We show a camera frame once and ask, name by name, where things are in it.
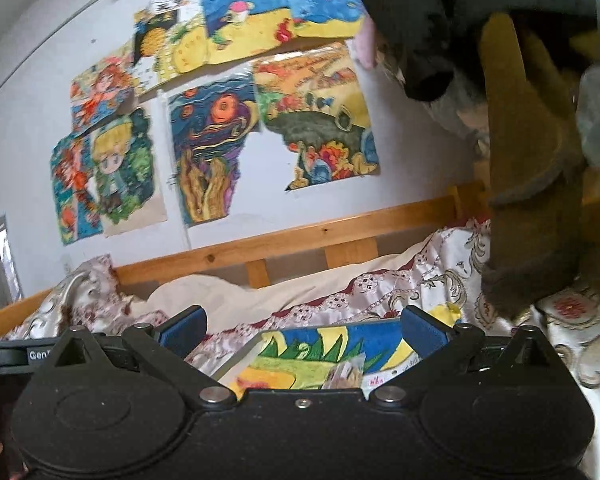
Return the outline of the pineapple yellow drawing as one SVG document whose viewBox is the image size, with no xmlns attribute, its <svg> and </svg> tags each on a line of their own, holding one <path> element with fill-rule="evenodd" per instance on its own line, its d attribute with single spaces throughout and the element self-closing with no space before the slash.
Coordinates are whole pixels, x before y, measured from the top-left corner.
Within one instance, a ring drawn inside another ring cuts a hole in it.
<svg viewBox="0 0 600 480">
<path fill-rule="evenodd" d="M 204 66 L 207 58 L 201 0 L 151 0 L 134 14 L 131 72 L 138 96 Z"/>
</svg>

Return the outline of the floral satin bed cover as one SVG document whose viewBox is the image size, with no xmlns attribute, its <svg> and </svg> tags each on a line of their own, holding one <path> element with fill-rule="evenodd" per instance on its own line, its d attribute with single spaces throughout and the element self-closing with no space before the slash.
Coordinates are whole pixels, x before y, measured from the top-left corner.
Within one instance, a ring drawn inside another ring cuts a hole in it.
<svg viewBox="0 0 600 480">
<path fill-rule="evenodd" d="M 486 223 L 470 222 L 434 232 L 399 269 L 364 273 L 341 292 L 274 312 L 259 322 L 240 323 L 215 334 L 207 330 L 186 362 L 212 377 L 254 336 L 267 330 L 346 324 L 366 314 L 388 318 L 394 313 L 400 318 L 406 306 L 418 307 L 446 325 L 474 324 L 490 336 L 513 335 L 524 324 L 538 326 L 592 406 L 594 437 L 581 467 L 588 477 L 600 479 L 600 294 L 578 281 L 537 301 L 516 318 L 503 318 L 481 291 L 490 231 Z M 169 318 L 160 311 L 137 314 L 137 307 L 145 302 L 119 292 L 110 258 L 96 257 L 52 289 L 32 314 L 10 330 L 9 337 L 55 337 L 71 324 L 117 335 L 134 323 L 156 325 Z"/>
</svg>

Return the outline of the brown fleece-lined coat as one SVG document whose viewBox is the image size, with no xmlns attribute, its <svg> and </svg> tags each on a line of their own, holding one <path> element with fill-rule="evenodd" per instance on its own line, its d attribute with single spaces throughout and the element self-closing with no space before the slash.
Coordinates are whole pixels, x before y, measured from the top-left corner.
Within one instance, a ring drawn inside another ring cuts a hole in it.
<svg viewBox="0 0 600 480">
<path fill-rule="evenodd" d="M 585 168 L 574 102 L 580 70 L 506 13 L 483 27 L 480 58 L 490 128 L 490 258 L 486 301 L 516 318 L 568 287 L 584 249 Z"/>
</svg>

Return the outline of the blond boy drawing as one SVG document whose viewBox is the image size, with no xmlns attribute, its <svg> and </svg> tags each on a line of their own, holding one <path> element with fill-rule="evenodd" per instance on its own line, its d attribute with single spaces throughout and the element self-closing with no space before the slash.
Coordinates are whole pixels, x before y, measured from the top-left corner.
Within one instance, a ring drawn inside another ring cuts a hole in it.
<svg viewBox="0 0 600 480">
<path fill-rule="evenodd" d="M 119 116 L 90 134 L 95 193 L 106 237 L 166 221 L 151 120 L 145 107 Z"/>
</svg>

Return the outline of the grey box with painted lining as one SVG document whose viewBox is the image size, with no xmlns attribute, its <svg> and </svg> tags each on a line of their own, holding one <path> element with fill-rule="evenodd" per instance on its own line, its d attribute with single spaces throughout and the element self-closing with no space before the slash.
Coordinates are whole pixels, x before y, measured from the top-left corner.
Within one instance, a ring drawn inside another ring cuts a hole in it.
<svg viewBox="0 0 600 480">
<path fill-rule="evenodd" d="M 267 330 L 254 336 L 212 378 L 242 396 L 248 389 L 320 390 L 339 362 L 366 354 L 360 390 L 369 394 L 419 361 L 400 318 L 366 314 L 356 322 Z"/>
</svg>

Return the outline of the landscape flowers drawing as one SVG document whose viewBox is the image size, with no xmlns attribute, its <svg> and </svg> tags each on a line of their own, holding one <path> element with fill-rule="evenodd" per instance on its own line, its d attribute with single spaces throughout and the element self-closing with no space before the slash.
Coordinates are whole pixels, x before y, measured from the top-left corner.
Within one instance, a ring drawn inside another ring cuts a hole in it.
<svg viewBox="0 0 600 480">
<path fill-rule="evenodd" d="M 379 170 L 370 113 L 346 44 L 259 58 L 251 69 L 262 124 L 297 155 L 289 191 Z"/>
</svg>

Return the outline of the wooden bed frame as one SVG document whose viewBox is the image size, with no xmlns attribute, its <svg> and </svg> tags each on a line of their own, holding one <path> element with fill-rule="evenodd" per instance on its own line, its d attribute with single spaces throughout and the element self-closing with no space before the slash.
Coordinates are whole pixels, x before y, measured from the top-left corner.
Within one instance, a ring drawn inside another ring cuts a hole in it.
<svg viewBox="0 0 600 480">
<path fill-rule="evenodd" d="M 583 237 L 600 243 L 600 168 L 584 174 Z M 481 181 L 453 185 L 432 200 L 379 209 L 349 218 L 298 226 L 283 231 L 206 246 L 179 254 L 127 264 L 114 270 L 122 286 L 145 282 L 167 283 L 182 276 L 244 265 L 249 285 L 271 285 L 266 260 L 322 250 L 329 269 L 378 257 L 378 236 L 421 226 L 464 226 L 467 220 L 489 215 L 488 191 Z M 50 289 L 0 310 L 0 336 L 35 311 Z"/>
</svg>

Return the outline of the red-haired girl drawing lower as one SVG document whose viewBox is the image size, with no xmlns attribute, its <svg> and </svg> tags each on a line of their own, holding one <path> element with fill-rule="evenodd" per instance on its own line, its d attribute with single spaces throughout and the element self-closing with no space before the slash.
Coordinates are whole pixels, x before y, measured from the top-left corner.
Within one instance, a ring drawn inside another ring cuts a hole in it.
<svg viewBox="0 0 600 480">
<path fill-rule="evenodd" d="M 102 234 L 99 206 L 88 184 L 94 177 L 90 138 L 65 136 L 50 156 L 50 177 L 61 243 Z"/>
</svg>

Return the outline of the fish on sand drawing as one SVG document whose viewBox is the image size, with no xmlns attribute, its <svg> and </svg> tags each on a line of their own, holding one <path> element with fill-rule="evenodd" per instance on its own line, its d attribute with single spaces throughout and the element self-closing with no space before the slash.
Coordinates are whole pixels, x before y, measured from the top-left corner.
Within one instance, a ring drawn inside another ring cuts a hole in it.
<svg viewBox="0 0 600 480">
<path fill-rule="evenodd" d="M 208 63 L 252 58 L 296 38 L 287 0 L 201 0 Z"/>
</svg>

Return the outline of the red-haired girl drawing upper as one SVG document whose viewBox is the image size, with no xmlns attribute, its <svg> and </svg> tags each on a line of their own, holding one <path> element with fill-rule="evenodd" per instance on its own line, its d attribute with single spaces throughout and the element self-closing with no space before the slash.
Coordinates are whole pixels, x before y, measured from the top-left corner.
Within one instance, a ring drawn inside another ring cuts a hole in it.
<svg viewBox="0 0 600 480">
<path fill-rule="evenodd" d="M 84 133 L 114 114 L 133 89 L 132 41 L 122 44 L 71 81 L 72 132 Z"/>
</svg>

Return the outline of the pink clear snack packet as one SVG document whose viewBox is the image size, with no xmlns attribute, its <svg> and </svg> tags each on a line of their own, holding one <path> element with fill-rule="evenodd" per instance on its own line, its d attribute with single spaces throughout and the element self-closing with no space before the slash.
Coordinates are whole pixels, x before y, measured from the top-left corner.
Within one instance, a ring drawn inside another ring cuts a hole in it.
<svg viewBox="0 0 600 480">
<path fill-rule="evenodd" d="M 327 374 L 323 389 L 359 389 L 362 387 L 366 354 L 337 363 Z"/>
</svg>

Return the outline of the red-haired girl drawing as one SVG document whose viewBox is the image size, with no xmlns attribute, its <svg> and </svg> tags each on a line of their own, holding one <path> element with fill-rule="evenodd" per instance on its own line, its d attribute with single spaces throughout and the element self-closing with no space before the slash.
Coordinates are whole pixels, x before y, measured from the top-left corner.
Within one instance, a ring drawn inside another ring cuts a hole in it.
<svg viewBox="0 0 600 480">
<path fill-rule="evenodd" d="M 133 89 L 132 41 L 122 44 L 71 81 L 72 132 L 84 133 L 114 114 Z"/>
<path fill-rule="evenodd" d="M 94 177 L 90 138 L 65 136 L 50 156 L 50 177 L 61 243 L 102 234 L 99 206 L 88 184 Z"/>
</svg>

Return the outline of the swirly blue orange drawing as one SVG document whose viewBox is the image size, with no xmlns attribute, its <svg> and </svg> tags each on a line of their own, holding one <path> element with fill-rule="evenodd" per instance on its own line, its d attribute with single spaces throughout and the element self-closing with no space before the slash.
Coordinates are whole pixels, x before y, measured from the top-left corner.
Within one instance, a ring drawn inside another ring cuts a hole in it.
<svg viewBox="0 0 600 480">
<path fill-rule="evenodd" d="M 240 177 L 239 155 L 259 125 L 252 75 L 237 73 L 171 96 L 169 122 L 184 224 L 226 217 Z"/>
</svg>

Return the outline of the black jacket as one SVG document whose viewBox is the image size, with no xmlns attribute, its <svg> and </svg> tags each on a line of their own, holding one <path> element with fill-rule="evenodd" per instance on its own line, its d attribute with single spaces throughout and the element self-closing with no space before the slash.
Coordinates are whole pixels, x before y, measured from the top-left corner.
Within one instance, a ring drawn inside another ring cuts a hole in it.
<svg viewBox="0 0 600 480">
<path fill-rule="evenodd" d="M 415 101 L 440 99 L 457 74 L 484 89 L 479 42 L 484 24 L 498 12 L 540 38 L 558 70 L 580 74 L 590 64 L 571 40 L 596 29 L 596 0 L 361 1 L 396 52 L 404 92 Z"/>
</svg>

